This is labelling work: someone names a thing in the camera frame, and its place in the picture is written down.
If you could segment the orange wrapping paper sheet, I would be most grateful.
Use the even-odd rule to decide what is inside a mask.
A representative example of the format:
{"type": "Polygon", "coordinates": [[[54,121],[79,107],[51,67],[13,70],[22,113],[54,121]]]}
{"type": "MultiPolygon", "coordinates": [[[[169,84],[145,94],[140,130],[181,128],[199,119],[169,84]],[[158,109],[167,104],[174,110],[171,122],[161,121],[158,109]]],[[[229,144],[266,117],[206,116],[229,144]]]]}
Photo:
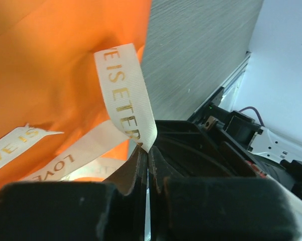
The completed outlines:
{"type": "Polygon", "coordinates": [[[38,171],[107,114],[94,53],[143,56],[151,1],[0,1],[0,189],[38,171]]]}

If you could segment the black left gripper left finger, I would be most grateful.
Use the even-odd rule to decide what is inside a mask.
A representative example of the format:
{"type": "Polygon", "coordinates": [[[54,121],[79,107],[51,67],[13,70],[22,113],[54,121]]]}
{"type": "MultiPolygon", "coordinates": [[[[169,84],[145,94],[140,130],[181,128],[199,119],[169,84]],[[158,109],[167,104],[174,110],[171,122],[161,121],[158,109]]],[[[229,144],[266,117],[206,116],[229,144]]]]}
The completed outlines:
{"type": "Polygon", "coordinates": [[[0,240],[143,240],[147,153],[103,182],[15,182],[0,190],[0,240]]]}

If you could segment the cream printed ribbon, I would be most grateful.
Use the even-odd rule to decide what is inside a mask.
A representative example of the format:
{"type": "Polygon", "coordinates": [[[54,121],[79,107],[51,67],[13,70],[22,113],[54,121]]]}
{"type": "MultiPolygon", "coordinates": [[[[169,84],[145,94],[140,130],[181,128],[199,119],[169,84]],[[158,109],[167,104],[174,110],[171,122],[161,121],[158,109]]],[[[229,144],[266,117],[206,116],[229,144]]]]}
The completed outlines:
{"type": "MultiPolygon", "coordinates": [[[[150,150],[157,130],[136,49],[119,45],[93,57],[109,118],[18,181],[102,181],[122,166],[128,140],[150,150]]],[[[0,139],[0,147],[28,129],[12,130],[0,139]]]]}

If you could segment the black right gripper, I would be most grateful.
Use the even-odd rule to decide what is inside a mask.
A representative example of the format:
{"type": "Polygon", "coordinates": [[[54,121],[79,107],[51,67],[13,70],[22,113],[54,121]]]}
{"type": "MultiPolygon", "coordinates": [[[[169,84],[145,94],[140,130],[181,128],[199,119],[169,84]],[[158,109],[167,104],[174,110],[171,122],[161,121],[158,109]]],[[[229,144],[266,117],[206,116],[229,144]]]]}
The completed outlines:
{"type": "Polygon", "coordinates": [[[257,162],[218,124],[157,120],[154,177],[262,178],[257,162]]]}

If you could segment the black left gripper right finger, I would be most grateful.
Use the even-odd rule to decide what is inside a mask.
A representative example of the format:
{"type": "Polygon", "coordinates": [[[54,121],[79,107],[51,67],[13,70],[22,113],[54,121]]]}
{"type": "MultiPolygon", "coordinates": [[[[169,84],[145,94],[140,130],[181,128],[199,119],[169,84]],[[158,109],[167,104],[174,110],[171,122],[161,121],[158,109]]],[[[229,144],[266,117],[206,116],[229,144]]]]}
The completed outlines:
{"type": "Polygon", "coordinates": [[[148,155],[152,240],[298,240],[285,192],[266,178],[183,177],[148,155]]]}

